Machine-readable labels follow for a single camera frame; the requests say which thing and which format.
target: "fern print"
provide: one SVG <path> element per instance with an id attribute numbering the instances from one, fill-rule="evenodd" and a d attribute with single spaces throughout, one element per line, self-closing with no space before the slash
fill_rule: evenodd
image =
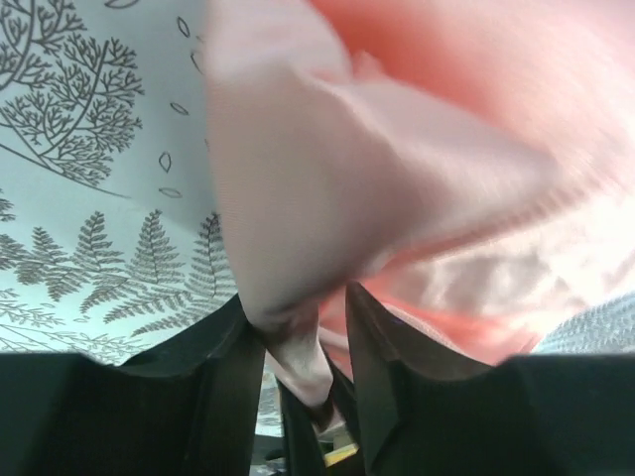
<path id="1" fill-rule="evenodd" d="M 184 328 L 227 302 L 235 285 L 215 214 L 200 223 L 188 272 L 186 255 L 171 244 L 161 217 L 160 210 L 145 217 L 129 261 L 108 239 L 106 216 L 100 211 L 81 225 L 72 253 L 42 227 L 34 228 L 31 249 L 2 234 L 0 270 L 13 270 L 24 286 L 45 286 L 54 302 L 85 290 L 87 296 L 77 310 L 81 321 L 99 308 L 106 324 L 142 318 L 133 336 Z M 43 312 L 13 301 L 5 306 L 14 319 Z"/>
<path id="2" fill-rule="evenodd" d="M 68 254 L 46 230 L 35 228 L 33 243 L 33 252 L 17 265 L 20 284 L 44 283 L 49 297 L 59 302 L 62 297 L 76 293 L 88 283 L 87 271 L 73 267 Z"/>
<path id="3" fill-rule="evenodd" d="M 200 224 L 186 288 L 195 295 L 229 299 L 235 294 L 233 278 L 225 259 L 218 215 Z"/>
<path id="4" fill-rule="evenodd" d="M 146 289 L 143 284 L 122 276 L 98 277 L 95 279 L 94 284 L 95 289 L 79 308 L 82 314 L 86 314 L 96 305 L 125 299 L 129 296 L 138 296 Z"/>
<path id="5" fill-rule="evenodd" d="M 187 291 L 167 288 L 148 290 L 136 297 L 125 300 L 121 305 L 112 309 L 106 314 L 104 322 L 108 323 L 136 315 L 166 312 L 166 309 L 178 310 L 186 307 L 190 301 L 191 294 Z"/>
<path id="6" fill-rule="evenodd" d="M 28 307 L 17 301 L 18 294 L 14 290 L 0 290 L 0 322 L 7 320 L 18 325 L 29 324 L 34 327 L 52 328 L 61 325 L 63 320 L 51 312 L 44 312 L 37 307 Z"/>
<path id="7" fill-rule="evenodd" d="M 0 271 L 15 268 L 26 256 L 23 245 L 7 234 L 0 234 Z"/>
<path id="8" fill-rule="evenodd" d="M 153 321 L 149 324 L 143 325 L 136 329 L 132 336 L 136 337 L 149 332 L 157 332 L 160 330 L 169 329 L 184 329 L 196 324 L 201 319 L 209 315 L 209 301 L 206 299 L 194 299 L 190 302 L 190 305 L 179 311 L 175 312 L 168 317 L 163 317 L 159 320 Z"/>
<path id="9" fill-rule="evenodd" d="M 138 341 L 123 336 L 111 337 L 101 334 L 90 337 L 83 332 L 70 331 L 47 332 L 47 336 L 65 344 L 68 350 L 87 354 L 104 363 L 115 363 L 122 358 L 125 360 L 144 350 Z"/>
<path id="10" fill-rule="evenodd" d="M 0 222 L 13 221 L 16 219 L 16 215 L 9 213 L 13 208 L 11 203 L 6 198 L 0 198 Z"/>
<path id="11" fill-rule="evenodd" d="M 0 93 L 27 86 L 0 107 L 0 128 L 26 148 L 0 148 L 75 182 L 99 188 L 113 154 L 130 148 L 143 94 L 136 54 L 117 39 L 86 34 L 69 0 L 3 0 Z"/>
<path id="12" fill-rule="evenodd" d="M 123 253 L 111 250 L 112 242 L 106 240 L 106 220 L 103 213 L 95 211 L 79 231 L 79 243 L 72 261 L 80 268 L 92 272 L 114 273 L 116 265 L 124 263 Z"/>
<path id="13" fill-rule="evenodd" d="M 159 210 L 146 217 L 141 227 L 135 256 L 127 270 L 133 279 L 146 283 L 180 283 L 184 275 L 177 270 L 185 263 L 177 261 L 177 247 L 170 245 L 170 238 L 166 236 L 160 217 Z"/>

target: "light blue fabric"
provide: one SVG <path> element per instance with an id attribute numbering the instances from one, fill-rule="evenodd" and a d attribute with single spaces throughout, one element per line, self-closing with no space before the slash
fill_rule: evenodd
<path id="1" fill-rule="evenodd" d="M 635 351 L 635 293 L 583 312 L 547 335 L 537 354 Z"/>

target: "yellow object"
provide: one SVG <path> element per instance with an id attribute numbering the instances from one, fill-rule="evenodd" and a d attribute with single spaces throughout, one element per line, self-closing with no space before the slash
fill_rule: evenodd
<path id="1" fill-rule="evenodd" d="M 335 463 L 338 463 L 342 459 L 347 458 L 357 452 L 357 446 L 355 444 L 349 444 L 348 446 L 344 446 L 343 448 L 336 449 L 331 453 L 327 454 L 324 458 L 326 460 L 326 466 L 332 466 Z"/>

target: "tree branch print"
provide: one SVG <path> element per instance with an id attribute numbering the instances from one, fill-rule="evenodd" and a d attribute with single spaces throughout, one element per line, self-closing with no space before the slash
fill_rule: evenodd
<path id="1" fill-rule="evenodd" d="M 69 0 L 2 0 L 0 92 L 22 86 L 0 107 L 0 127 L 23 144 L 0 147 L 51 172 L 99 187 L 113 154 L 141 129 L 136 54 L 119 40 L 85 33 Z"/>
<path id="2" fill-rule="evenodd" d="M 145 217 L 130 260 L 108 239 L 106 217 L 99 211 L 80 227 L 72 253 L 42 227 L 34 228 L 30 247 L 2 234 L 0 270 L 12 270 L 24 286 L 45 286 L 54 302 L 88 288 L 77 310 L 84 318 L 97 308 L 104 323 L 146 316 L 133 336 L 192 325 L 235 294 L 218 217 L 212 214 L 200 224 L 189 259 L 171 244 L 161 216 L 154 210 Z M 14 304 L 5 302 L 14 318 L 38 311 Z"/>

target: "pink cloth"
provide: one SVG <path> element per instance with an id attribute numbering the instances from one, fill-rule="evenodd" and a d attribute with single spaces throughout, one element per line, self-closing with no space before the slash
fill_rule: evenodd
<path id="1" fill-rule="evenodd" d="M 226 249 L 305 402 L 318 320 L 348 370 L 347 280 L 487 363 L 635 289 L 634 24 L 632 0 L 210 0 Z"/>

